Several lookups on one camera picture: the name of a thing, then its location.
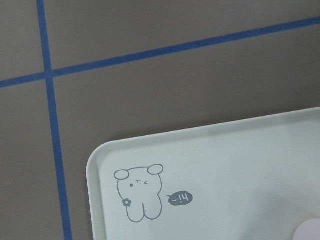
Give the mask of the pink cup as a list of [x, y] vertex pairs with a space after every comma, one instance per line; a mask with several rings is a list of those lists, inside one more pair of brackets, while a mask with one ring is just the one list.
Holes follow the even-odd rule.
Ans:
[[293, 240], [320, 240], [320, 219], [314, 218], [304, 221], [295, 230]]

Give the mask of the cream serving tray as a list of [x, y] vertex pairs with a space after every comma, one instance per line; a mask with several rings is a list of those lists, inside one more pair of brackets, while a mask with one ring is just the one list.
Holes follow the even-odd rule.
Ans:
[[96, 240], [291, 240], [320, 216], [320, 110], [110, 141], [86, 176]]

